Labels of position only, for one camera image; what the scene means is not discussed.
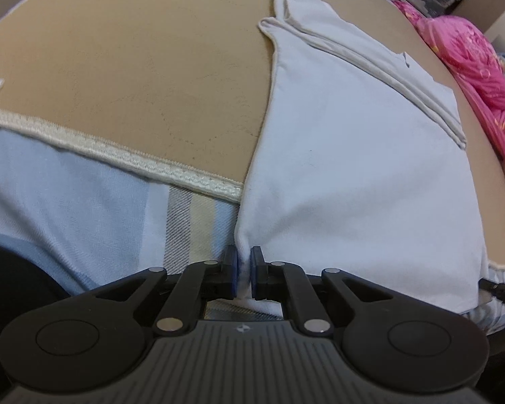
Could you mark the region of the pink floral quilt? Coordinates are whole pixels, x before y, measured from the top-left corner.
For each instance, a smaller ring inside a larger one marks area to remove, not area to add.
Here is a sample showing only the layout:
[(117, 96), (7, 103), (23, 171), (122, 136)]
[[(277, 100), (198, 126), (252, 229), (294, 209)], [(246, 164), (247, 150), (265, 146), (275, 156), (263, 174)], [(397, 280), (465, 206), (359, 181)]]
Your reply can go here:
[(394, 5), (450, 71), (505, 162), (505, 75), (492, 44), (465, 18), (426, 18), (407, 2)]

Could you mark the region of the blue striped bed sheet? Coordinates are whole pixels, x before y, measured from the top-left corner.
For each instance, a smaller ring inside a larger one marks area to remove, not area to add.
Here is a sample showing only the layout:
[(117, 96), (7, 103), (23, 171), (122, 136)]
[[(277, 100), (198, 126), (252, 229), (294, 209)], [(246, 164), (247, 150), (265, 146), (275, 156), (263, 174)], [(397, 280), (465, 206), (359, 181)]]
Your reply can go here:
[[(148, 267), (169, 273), (216, 258), (241, 205), (140, 178), (38, 139), (42, 128), (0, 120), (0, 246), (78, 295)], [(505, 282), (486, 248), (487, 274)], [(460, 313), (486, 332), (505, 328), (505, 305)]]

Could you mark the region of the white shirt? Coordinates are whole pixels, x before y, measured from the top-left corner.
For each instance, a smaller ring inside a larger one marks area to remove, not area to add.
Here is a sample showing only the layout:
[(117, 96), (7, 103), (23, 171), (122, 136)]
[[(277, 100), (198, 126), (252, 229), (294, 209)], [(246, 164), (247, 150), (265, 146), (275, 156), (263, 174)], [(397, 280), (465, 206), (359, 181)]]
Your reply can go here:
[(269, 105), (244, 184), (238, 296), (251, 248), (338, 268), (455, 313), (479, 303), (482, 220), (457, 102), (322, 0), (274, 0)]

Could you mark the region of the tan mattress pad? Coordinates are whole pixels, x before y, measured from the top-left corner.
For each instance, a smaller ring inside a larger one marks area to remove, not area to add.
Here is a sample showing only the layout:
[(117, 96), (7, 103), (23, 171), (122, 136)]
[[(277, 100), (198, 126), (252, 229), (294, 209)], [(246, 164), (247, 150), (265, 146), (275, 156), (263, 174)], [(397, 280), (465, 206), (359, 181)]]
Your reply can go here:
[[(454, 86), (387, 0), (324, 1)], [(257, 24), (272, 9), (272, 0), (26, 0), (0, 20), (0, 120), (241, 186), (268, 103), (272, 49)]]

